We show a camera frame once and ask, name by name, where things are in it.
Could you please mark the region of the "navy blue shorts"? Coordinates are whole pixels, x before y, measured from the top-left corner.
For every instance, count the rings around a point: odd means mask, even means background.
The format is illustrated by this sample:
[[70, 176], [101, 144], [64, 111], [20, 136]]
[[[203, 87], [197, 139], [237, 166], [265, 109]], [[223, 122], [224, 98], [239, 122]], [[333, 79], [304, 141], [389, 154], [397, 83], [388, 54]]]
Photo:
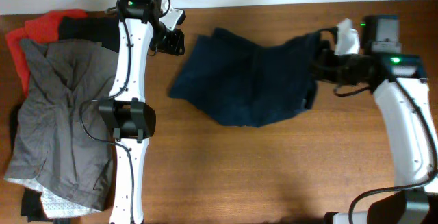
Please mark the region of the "navy blue shorts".
[[170, 88], [224, 126], [262, 127], [312, 109], [317, 83], [310, 73], [321, 34], [262, 47], [226, 29], [199, 36]]

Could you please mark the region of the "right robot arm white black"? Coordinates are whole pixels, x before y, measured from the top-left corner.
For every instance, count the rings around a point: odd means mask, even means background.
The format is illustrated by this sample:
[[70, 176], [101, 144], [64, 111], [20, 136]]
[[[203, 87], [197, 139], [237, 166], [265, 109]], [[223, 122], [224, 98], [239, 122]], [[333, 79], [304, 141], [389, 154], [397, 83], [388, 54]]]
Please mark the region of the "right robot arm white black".
[[316, 79], [337, 88], [364, 84], [387, 130], [394, 186], [364, 192], [346, 213], [328, 212], [325, 223], [432, 223], [437, 208], [437, 132], [429, 105], [428, 76], [418, 55], [402, 53], [395, 15], [366, 16], [362, 32], [346, 19], [328, 32], [334, 49], [312, 62]]

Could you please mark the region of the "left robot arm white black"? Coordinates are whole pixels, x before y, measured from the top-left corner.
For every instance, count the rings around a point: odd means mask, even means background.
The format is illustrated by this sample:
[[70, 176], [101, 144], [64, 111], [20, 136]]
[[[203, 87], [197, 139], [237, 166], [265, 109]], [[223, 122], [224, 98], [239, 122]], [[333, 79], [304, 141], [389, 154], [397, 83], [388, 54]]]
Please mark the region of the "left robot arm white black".
[[149, 55], [185, 53], [179, 26], [186, 15], [171, 0], [117, 0], [119, 52], [112, 89], [96, 100], [112, 138], [102, 143], [116, 151], [116, 180], [111, 224], [143, 223], [142, 177], [156, 113], [146, 104], [144, 80]]

